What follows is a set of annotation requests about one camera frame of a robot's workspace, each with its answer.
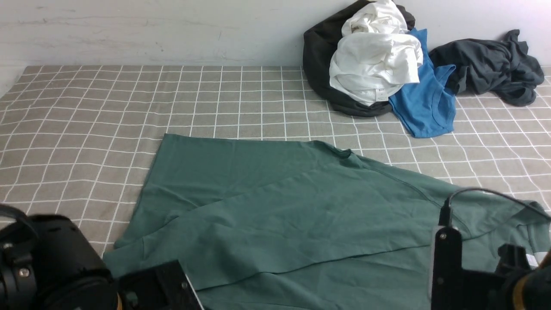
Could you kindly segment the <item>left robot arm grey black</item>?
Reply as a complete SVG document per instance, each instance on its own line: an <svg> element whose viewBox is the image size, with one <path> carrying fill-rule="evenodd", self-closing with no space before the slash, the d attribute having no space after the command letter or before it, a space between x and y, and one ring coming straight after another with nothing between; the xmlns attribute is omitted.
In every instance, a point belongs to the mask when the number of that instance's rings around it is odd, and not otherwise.
<svg viewBox="0 0 551 310"><path fill-rule="evenodd" d="M202 310L178 261L116 278L79 228L60 214L26 215L1 230L3 310Z"/></svg>

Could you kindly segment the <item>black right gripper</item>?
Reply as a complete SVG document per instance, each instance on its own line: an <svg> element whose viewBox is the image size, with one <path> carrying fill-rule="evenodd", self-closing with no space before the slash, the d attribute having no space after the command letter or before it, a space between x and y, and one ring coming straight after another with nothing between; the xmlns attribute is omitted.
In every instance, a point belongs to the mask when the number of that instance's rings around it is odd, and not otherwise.
<svg viewBox="0 0 551 310"><path fill-rule="evenodd" d="M551 308L550 251L535 254L536 266L529 262L526 249L502 245L496 268L504 283L495 298L496 310L549 310Z"/></svg>

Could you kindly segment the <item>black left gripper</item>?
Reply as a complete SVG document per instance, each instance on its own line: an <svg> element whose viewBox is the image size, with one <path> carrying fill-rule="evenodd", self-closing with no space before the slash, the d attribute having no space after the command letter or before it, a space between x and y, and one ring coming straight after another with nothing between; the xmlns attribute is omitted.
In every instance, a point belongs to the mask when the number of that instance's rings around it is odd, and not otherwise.
<svg viewBox="0 0 551 310"><path fill-rule="evenodd" d="M202 310L179 261L128 273L118 279L124 310Z"/></svg>

